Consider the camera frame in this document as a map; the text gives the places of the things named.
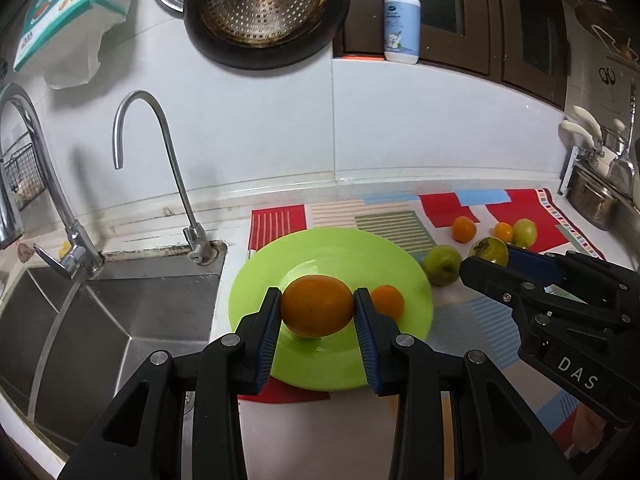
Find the person right hand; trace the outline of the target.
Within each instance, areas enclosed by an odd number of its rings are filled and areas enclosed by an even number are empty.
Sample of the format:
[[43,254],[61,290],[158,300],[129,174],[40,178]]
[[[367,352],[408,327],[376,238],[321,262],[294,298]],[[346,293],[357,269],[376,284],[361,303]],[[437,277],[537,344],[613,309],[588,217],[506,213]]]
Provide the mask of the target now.
[[591,452],[601,443],[605,427],[606,420],[603,417],[587,405],[579,404],[572,430],[574,447],[583,453]]

